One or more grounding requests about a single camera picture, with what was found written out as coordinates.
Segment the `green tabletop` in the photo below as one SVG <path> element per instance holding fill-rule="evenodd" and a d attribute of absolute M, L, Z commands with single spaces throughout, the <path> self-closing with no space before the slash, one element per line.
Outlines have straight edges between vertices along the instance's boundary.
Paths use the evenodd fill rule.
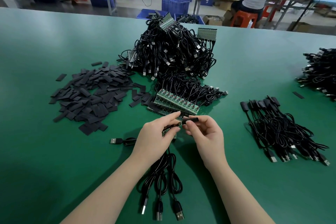
<path fill-rule="evenodd" d="M 294 80 L 306 65 L 302 53 L 335 48 L 336 37 L 202 27 L 217 28 L 217 63 L 204 83 L 229 94 L 201 112 L 223 129 L 233 171 L 277 224 L 336 223 L 335 104 L 320 92 L 299 88 Z M 118 111 L 105 119 L 108 129 L 86 136 L 78 129 L 80 122 L 54 123 L 60 105 L 48 104 L 71 74 L 97 61 L 115 64 L 145 29 L 141 19 L 0 8 L 0 223 L 60 222 L 131 153 L 131 147 L 110 145 L 110 139 L 136 137 L 145 122 L 159 117 L 145 106 L 131 108 L 129 91 Z M 56 82 L 61 73 L 68 76 Z M 153 84 L 140 75 L 132 79 L 148 89 Z M 271 163 L 265 157 L 244 128 L 247 118 L 239 102 L 266 95 L 276 96 L 281 110 L 312 130 L 316 142 L 330 146 L 325 152 L 329 167 L 302 158 Z M 229 223 L 192 137 L 180 132 L 171 151 L 183 183 L 183 192 L 176 196 L 183 223 Z M 143 216 L 139 200 L 135 188 L 117 223 L 154 223 L 153 188 Z M 163 223 L 177 223 L 170 200 L 163 197 Z"/>

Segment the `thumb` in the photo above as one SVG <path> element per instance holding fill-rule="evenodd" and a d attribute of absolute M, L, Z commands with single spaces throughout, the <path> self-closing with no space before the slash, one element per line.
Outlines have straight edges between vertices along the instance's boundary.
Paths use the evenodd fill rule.
<path fill-rule="evenodd" d="M 196 143 L 204 137 L 198 126 L 193 121 L 187 120 L 186 125 Z"/>
<path fill-rule="evenodd" d="M 173 127 L 170 130 L 168 130 L 168 132 L 165 134 L 165 136 L 163 137 L 163 140 L 167 142 L 167 144 L 169 145 L 170 142 L 173 140 L 175 134 L 177 132 L 179 132 L 181 130 L 181 128 L 179 127 Z"/>

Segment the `person's right hand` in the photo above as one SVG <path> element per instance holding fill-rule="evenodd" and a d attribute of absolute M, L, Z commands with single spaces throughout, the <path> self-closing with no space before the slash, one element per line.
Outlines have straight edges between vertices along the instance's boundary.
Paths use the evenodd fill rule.
<path fill-rule="evenodd" d="M 218 164 L 227 163 L 223 131 L 210 116 L 189 116 L 189 118 L 195 117 L 198 118 L 198 122 L 188 120 L 182 127 L 188 135 L 193 136 L 204 165 L 210 171 Z"/>

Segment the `hand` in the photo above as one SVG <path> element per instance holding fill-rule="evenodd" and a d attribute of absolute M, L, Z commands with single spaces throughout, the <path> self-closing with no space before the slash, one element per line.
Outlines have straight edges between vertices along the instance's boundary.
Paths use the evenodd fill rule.
<path fill-rule="evenodd" d="M 205 167 L 210 171 L 218 164 L 227 163 L 223 131 L 215 120 L 207 115 L 189 117 L 197 117 L 199 121 L 194 123 L 188 120 L 182 127 L 188 135 L 193 136 Z"/>
<path fill-rule="evenodd" d="M 164 137 L 162 137 L 162 130 L 168 125 L 178 124 L 179 121 L 176 118 L 180 114 L 181 112 L 174 112 L 145 123 L 137 137 L 131 157 L 138 162 L 144 162 L 148 168 L 161 158 L 180 128 L 171 128 Z"/>

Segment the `floor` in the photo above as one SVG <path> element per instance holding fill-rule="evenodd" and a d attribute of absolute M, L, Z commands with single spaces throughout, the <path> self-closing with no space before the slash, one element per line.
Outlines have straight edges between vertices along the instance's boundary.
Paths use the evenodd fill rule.
<path fill-rule="evenodd" d="M 76 6 L 73 6 L 70 3 L 61 2 L 51 4 L 30 3 L 29 0 L 18 0 L 18 2 L 23 9 L 109 16 L 109 11 L 107 8 L 93 7 L 90 3 L 90 0 L 86 2 L 79 1 L 78 5 Z M 188 13 L 193 13 L 194 5 L 195 0 L 190 2 Z M 14 0 L 0 0 L 0 7 L 17 8 L 18 6 Z M 141 9 L 145 8 L 161 10 L 161 0 L 117 0 L 117 11 L 113 13 L 113 16 L 136 18 Z M 277 29 L 287 30 L 290 23 L 292 21 L 296 21 L 299 18 L 301 12 L 302 10 L 289 9 Z M 201 5 L 199 9 L 199 15 L 201 17 L 204 15 L 223 16 L 224 13 L 225 11 L 217 8 L 216 6 Z M 271 23 L 267 23 L 264 28 L 271 28 L 273 25 L 275 25 L 280 16 L 281 13 L 276 12 L 273 21 Z M 324 18 L 320 14 L 310 11 L 301 19 L 301 22 L 306 22 L 312 25 L 308 33 L 336 35 L 336 18 Z"/>

